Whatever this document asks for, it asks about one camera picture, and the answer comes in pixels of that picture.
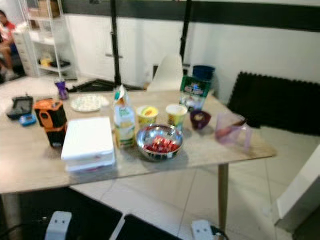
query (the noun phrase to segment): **plate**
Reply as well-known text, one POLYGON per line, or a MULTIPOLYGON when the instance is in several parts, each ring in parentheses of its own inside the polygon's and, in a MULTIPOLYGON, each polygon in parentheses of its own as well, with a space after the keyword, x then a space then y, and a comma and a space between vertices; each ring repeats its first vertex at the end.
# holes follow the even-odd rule
POLYGON ((99 111, 102 105, 109 105, 109 101, 104 96, 98 94, 79 96, 71 102, 73 110, 83 113, 99 111))

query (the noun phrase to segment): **purple bowl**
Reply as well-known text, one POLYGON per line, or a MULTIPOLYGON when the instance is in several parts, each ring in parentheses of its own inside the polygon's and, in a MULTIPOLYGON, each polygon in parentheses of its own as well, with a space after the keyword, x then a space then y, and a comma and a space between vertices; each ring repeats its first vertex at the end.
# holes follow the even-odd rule
POLYGON ((211 115, 205 111, 194 110, 190 113, 190 120, 193 129, 203 129, 210 122, 211 115))

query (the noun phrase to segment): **person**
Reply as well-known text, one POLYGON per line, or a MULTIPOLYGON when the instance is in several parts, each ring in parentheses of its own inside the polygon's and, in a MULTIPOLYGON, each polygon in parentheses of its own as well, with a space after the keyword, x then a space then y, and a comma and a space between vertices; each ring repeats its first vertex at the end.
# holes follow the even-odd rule
POLYGON ((18 75, 14 73, 13 64, 11 59, 11 54, 17 53, 17 47, 12 36, 12 31, 16 26, 9 22, 4 11, 0 10, 0 53, 3 55, 6 66, 0 61, 0 73, 2 76, 5 76, 5 80, 12 80, 18 75))

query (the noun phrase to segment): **box on shelf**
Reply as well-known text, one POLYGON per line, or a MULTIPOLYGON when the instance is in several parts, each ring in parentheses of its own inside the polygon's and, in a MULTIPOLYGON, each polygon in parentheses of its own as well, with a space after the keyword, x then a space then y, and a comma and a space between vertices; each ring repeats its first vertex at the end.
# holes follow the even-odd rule
POLYGON ((30 17, 39 17, 39 8, 30 7, 28 10, 29 10, 29 16, 30 17))
POLYGON ((39 24, 35 20, 30 20, 30 27, 31 27, 32 30, 37 30, 37 29, 40 28, 39 24))
MULTIPOLYGON (((56 0, 50 0, 50 6, 51 6, 51 15, 52 17, 59 17, 60 11, 59 11, 59 5, 56 0)), ((38 7, 39 7, 39 16, 40 17, 49 17, 49 10, 46 0, 39 0, 38 1, 38 7)))

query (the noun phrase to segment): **black cable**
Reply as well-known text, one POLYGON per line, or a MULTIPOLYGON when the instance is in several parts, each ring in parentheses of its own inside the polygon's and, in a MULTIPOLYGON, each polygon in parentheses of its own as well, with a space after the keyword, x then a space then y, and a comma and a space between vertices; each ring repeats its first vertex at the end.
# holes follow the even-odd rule
POLYGON ((23 226, 32 226, 32 225, 47 224, 47 223, 49 223, 47 217, 43 217, 41 220, 34 220, 31 222, 19 223, 17 225, 14 225, 13 227, 10 227, 9 229, 1 232, 0 239, 2 239, 3 237, 6 237, 9 233, 11 233, 12 231, 14 231, 17 228, 21 228, 23 226))
POLYGON ((191 7, 192 7, 192 0, 186 0, 184 19, 183 19, 182 36, 180 38, 180 40, 181 40, 180 56, 182 59, 182 64, 184 64, 184 59, 185 59, 185 49, 186 49, 188 27, 189 27, 189 22, 190 22, 190 15, 191 15, 191 7))
POLYGON ((111 33, 110 34, 111 34, 112 54, 113 54, 113 61, 114 61, 114 84, 115 86, 120 86, 121 75, 120 75, 120 66, 119 66, 116 0, 110 0, 110 13, 111 13, 111 33))
POLYGON ((229 240, 229 237, 227 236, 227 234, 224 231, 222 231, 220 228, 213 226, 213 225, 211 225, 210 227, 211 227, 211 231, 213 233, 213 236, 222 236, 222 237, 224 237, 225 240, 229 240))
POLYGON ((6 236, 7 236, 9 233, 11 233, 13 230, 15 230, 15 229, 17 229, 17 228, 20 228, 20 227, 22 227, 23 225, 24 225, 23 223, 17 224, 17 225, 15 225, 15 226, 9 228, 8 230, 0 233, 0 239, 2 239, 3 237, 6 237, 6 236))

